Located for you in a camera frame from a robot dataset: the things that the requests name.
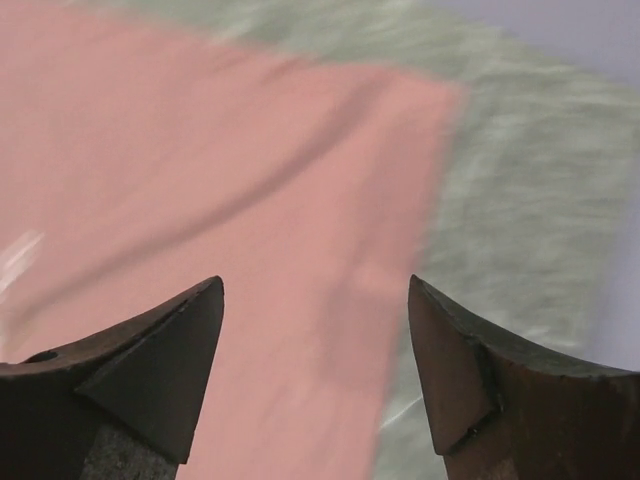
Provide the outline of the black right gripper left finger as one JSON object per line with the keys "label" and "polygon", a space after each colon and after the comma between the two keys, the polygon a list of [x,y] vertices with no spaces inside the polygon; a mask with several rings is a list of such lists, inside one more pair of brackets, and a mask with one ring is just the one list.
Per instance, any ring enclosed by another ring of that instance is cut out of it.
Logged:
{"label": "black right gripper left finger", "polygon": [[188,461],[224,314],[209,278],[1,367],[5,479],[172,479]]}

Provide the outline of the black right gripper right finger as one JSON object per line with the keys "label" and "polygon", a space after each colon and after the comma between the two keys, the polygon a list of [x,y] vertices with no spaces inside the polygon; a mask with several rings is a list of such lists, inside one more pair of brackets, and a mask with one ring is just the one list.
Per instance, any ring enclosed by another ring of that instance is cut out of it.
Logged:
{"label": "black right gripper right finger", "polygon": [[639,376],[526,340],[418,277],[411,342],[437,455],[451,479],[639,475]]}

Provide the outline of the pink printed t-shirt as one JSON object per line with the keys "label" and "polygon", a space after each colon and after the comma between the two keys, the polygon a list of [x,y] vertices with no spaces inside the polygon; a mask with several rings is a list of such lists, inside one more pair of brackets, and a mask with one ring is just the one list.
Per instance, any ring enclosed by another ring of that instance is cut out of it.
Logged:
{"label": "pink printed t-shirt", "polygon": [[218,275],[183,479],[367,479],[451,84],[50,1],[1,5],[1,242],[41,235],[6,356]]}

